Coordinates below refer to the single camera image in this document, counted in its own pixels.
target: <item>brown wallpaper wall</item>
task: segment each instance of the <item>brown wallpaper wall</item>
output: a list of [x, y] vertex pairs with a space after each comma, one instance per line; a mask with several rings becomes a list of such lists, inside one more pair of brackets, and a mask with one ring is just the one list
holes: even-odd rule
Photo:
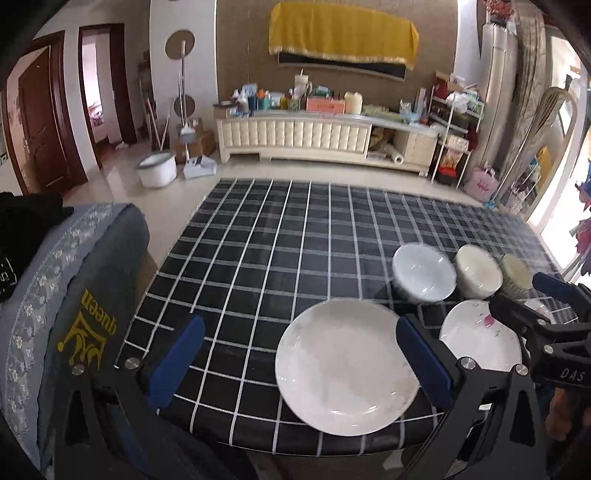
[[[364, 103], [398, 108], [401, 99], [412, 101], [418, 88], [433, 84], [435, 70], [453, 70], [457, 37], [457, 0], [327, 0], [381, 10], [414, 23], [421, 37], [413, 71], [404, 82], [366, 73], [309, 68], [305, 73], [316, 85], [344, 95], [359, 92]], [[217, 0], [217, 86], [220, 99], [235, 88], [256, 82], [266, 90], [293, 87], [298, 67], [280, 67], [269, 55], [269, 15], [278, 0]]]

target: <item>pink bag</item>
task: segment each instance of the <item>pink bag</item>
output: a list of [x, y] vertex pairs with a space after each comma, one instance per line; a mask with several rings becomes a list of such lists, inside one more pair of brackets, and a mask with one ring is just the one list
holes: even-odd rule
[[498, 186], [499, 181], [494, 177], [492, 170], [475, 168], [464, 185], [464, 192], [476, 200], [488, 202]]

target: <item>metal screw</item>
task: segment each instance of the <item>metal screw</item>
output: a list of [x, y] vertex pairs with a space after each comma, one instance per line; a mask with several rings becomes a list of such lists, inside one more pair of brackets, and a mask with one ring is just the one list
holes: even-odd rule
[[460, 360], [460, 365], [464, 367], [466, 370], [474, 370], [476, 367], [476, 362], [473, 358], [469, 356], [464, 356]]
[[78, 365], [74, 365], [72, 367], [72, 375], [74, 375], [75, 377], [79, 377], [80, 375], [82, 375], [84, 373], [84, 365], [82, 364], [78, 364]]
[[522, 377], [526, 376], [529, 372], [529, 370], [527, 370], [527, 367], [523, 364], [517, 364], [515, 366], [515, 371], [518, 375], [521, 375]]
[[140, 363], [141, 363], [141, 362], [140, 362], [139, 358], [136, 358], [136, 357], [134, 357], [134, 356], [133, 356], [133, 357], [131, 357], [131, 358], [128, 358], [128, 359], [125, 361], [125, 368], [126, 368], [127, 370], [135, 370], [136, 368], [138, 368], [138, 367], [139, 367], [139, 364], [140, 364]]

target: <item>white bucket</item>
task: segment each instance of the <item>white bucket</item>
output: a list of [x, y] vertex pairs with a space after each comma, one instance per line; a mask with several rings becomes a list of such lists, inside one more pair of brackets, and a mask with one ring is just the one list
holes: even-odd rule
[[177, 177], [177, 164], [171, 151], [156, 152], [139, 162], [137, 170], [144, 187], [164, 187]]

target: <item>wooden door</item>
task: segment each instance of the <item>wooden door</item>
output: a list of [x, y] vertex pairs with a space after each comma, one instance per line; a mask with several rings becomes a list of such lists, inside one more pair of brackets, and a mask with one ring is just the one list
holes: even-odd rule
[[50, 49], [37, 57], [18, 79], [25, 149], [42, 189], [65, 193], [73, 180], [57, 133], [51, 100]]
[[121, 138], [128, 145], [137, 143], [134, 118], [129, 103], [127, 74], [125, 73], [125, 26], [113, 24], [109, 26], [109, 53], [111, 55], [111, 81], [113, 96]]

